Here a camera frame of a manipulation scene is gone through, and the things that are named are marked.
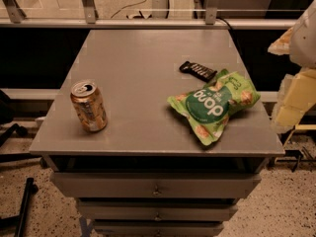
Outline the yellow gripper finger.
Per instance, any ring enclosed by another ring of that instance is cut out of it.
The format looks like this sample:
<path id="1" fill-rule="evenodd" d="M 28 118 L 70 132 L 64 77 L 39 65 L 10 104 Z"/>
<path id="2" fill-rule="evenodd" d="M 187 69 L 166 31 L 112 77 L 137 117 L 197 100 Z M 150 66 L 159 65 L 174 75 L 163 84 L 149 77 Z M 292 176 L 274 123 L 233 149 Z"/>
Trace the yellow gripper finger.
<path id="1" fill-rule="evenodd" d="M 289 44 L 292 32 L 293 28 L 289 28 L 268 47 L 268 52 L 275 55 L 289 54 Z"/>
<path id="2" fill-rule="evenodd" d="M 316 69 L 302 68 L 297 74 L 286 74 L 277 92 L 271 127 L 286 133 L 298 124 L 316 105 Z"/>

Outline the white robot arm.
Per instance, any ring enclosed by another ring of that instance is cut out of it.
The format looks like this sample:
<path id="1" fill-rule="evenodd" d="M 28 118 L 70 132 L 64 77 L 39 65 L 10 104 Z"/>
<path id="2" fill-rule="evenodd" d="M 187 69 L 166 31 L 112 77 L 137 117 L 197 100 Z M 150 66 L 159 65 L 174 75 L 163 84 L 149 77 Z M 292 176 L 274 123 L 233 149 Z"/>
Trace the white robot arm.
<path id="1" fill-rule="evenodd" d="M 316 104 L 316 0 L 268 52 L 288 54 L 290 61 L 301 67 L 294 76 L 283 78 L 272 114 L 273 130 L 286 133 Z"/>

